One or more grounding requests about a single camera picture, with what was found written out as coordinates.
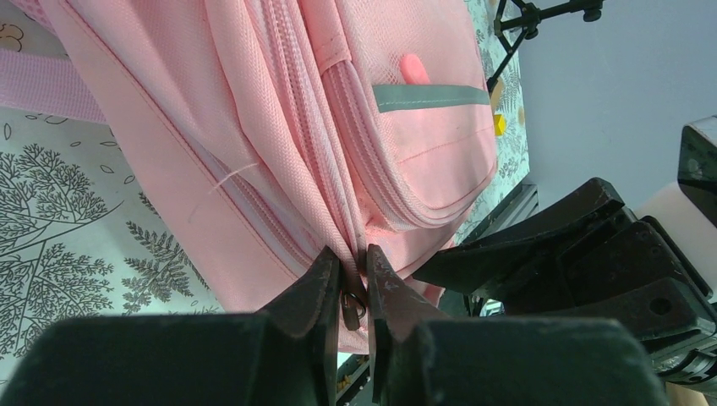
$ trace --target metal zipper slider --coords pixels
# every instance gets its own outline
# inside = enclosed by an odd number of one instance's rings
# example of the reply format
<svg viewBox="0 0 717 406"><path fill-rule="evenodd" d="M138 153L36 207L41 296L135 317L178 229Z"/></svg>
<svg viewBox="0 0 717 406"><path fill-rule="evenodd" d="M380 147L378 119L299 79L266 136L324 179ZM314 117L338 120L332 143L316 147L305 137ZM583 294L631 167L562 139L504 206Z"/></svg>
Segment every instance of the metal zipper slider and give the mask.
<svg viewBox="0 0 717 406"><path fill-rule="evenodd" d="M361 277L348 275L343 267L341 275L342 289L339 302L343 324L350 332L355 332L361 327L361 319L366 315L366 288Z"/></svg>

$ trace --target front pocket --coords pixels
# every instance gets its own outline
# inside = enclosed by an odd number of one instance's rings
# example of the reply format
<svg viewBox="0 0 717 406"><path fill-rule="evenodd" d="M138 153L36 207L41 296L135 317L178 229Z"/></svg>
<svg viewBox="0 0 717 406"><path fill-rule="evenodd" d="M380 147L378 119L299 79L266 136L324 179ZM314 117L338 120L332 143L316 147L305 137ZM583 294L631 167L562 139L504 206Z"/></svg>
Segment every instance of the front pocket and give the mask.
<svg viewBox="0 0 717 406"><path fill-rule="evenodd" d="M470 207L495 165L485 91L377 85L367 97L347 61L328 68L323 80L344 151L378 211L371 226L438 228Z"/></svg>

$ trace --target backpack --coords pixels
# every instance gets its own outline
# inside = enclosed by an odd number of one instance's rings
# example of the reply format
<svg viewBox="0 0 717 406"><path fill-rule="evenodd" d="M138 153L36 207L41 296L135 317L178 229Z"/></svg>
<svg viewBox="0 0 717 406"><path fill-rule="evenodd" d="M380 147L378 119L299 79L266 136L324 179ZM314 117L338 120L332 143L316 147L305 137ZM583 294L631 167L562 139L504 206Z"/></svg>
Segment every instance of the backpack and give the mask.
<svg viewBox="0 0 717 406"><path fill-rule="evenodd" d="M72 62L2 52L28 80L0 104L109 124L226 311L259 309L328 246L339 350L367 353L368 244L437 303L410 275L497 168L462 0L12 1Z"/></svg>

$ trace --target gray reflective strip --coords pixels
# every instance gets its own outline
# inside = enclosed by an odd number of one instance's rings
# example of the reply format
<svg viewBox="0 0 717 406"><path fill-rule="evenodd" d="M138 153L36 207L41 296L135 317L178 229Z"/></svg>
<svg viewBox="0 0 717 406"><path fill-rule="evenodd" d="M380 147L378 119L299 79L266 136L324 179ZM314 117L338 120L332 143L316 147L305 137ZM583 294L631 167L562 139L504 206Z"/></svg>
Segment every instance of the gray reflective strip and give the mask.
<svg viewBox="0 0 717 406"><path fill-rule="evenodd" d="M375 85L374 96L379 112L462 106L490 105L488 92L457 85Z"/></svg>

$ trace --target table surface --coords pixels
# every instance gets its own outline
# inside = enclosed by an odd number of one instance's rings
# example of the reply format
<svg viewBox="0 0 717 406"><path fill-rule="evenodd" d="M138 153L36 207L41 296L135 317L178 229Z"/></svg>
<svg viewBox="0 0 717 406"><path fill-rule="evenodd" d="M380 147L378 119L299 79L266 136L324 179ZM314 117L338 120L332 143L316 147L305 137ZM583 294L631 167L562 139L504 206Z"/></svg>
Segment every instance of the table surface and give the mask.
<svg viewBox="0 0 717 406"><path fill-rule="evenodd" d="M465 3L484 70L492 74L505 55L492 32L495 2ZM0 0L0 29L3 25L8 30L0 30L0 47L67 57L56 38ZM457 241L528 174L517 58L503 80L498 110L507 126L498 139L500 169L458 230ZM0 127L0 175L13 178L11 184L0 182L0 392L32 342L56 320L222 311L183 260L107 126L0 108ZM58 171L68 181L41 186L47 171ZM26 188L25 195L34 197L13 202L3 197L11 188ZM167 249L173 256L162 254ZM188 265L172 271L170 263L178 261Z"/></svg>

